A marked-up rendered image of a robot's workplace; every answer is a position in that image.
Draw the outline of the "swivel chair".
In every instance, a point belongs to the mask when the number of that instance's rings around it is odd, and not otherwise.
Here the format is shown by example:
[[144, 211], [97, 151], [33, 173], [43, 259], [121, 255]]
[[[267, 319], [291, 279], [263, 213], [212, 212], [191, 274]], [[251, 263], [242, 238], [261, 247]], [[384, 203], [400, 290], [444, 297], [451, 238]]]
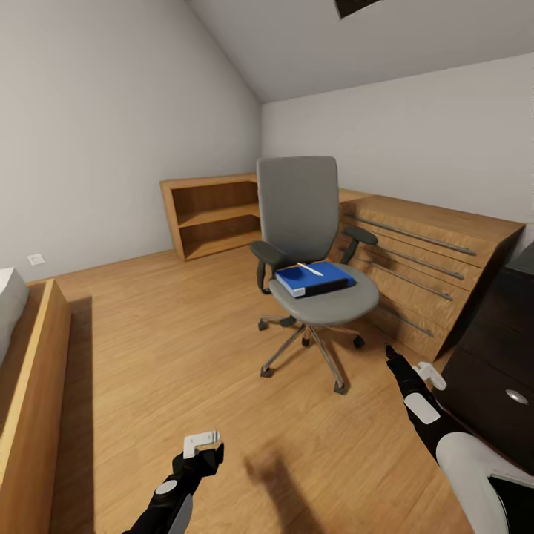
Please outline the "swivel chair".
[[[380, 240], [362, 228], [345, 227], [343, 230], [352, 241], [340, 263], [333, 265], [349, 274], [352, 283], [293, 297], [274, 273], [297, 264], [321, 262], [327, 257], [338, 233], [337, 163], [332, 156], [280, 156], [257, 159], [255, 166], [263, 240], [248, 244], [260, 260], [257, 286], [262, 294], [273, 295], [290, 314], [289, 317], [260, 316], [258, 328], [266, 328], [264, 319], [279, 322], [283, 328], [301, 326], [261, 367], [261, 376], [269, 378], [270, 365], [300, 334], [305, 347], [313, 336], [337, 380], [334, 392], [343, 395], [345, 384], [314, 329], [353, 334], [357, 348], [365, 344], [359, 331], [335, 325], [356, 320], [378, 305], [377, 284], [347, 263], [360, 243], [378, 245]], [[272, 277], [268, 288], [263, 289], [266, 263]]]

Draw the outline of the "folder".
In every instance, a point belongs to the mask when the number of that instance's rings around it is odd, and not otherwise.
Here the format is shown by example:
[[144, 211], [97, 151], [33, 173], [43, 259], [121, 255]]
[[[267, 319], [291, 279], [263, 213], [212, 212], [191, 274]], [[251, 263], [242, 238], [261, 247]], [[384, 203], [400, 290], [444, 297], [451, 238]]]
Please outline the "folder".
[[293, 297], [352, 283], [352, 277], [332, 263], [321, 261], [307, 265], [307, 267], [317, 273], [322, 273], [323, 276], [317, 276], [302, 266], [281, 269], [276, 271], [274, 276]]

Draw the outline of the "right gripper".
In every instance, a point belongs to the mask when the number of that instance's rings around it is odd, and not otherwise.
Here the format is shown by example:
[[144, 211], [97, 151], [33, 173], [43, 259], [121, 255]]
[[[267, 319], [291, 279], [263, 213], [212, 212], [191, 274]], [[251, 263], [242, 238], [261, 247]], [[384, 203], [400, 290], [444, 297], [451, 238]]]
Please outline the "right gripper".
[[[424, 381], [418, 373], [412, 369], [403, 355], [396, 353], [391, 346], [386, 346], [386, 356], [389, 358], [389, 361], [387, 361], [386, 364], [395, 375], [399, 389], [402, 389], [402, 384], [407, 381], [417, 381], [417, 383], [421, 383], [424, 386]], [[426, 387], [426, 384], [424, 387]]]

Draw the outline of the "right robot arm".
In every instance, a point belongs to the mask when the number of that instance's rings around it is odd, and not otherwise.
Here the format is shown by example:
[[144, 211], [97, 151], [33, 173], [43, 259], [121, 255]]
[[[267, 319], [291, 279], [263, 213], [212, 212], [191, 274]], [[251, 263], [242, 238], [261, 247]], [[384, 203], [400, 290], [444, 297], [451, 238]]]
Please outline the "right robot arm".
[[534, 534], [534, 476], [513, 466], [445, 412], [424, 381], [443, 391], [432, 365], [408, 361], [386, 346], [415, 431], [439, 463], [475, 534]]

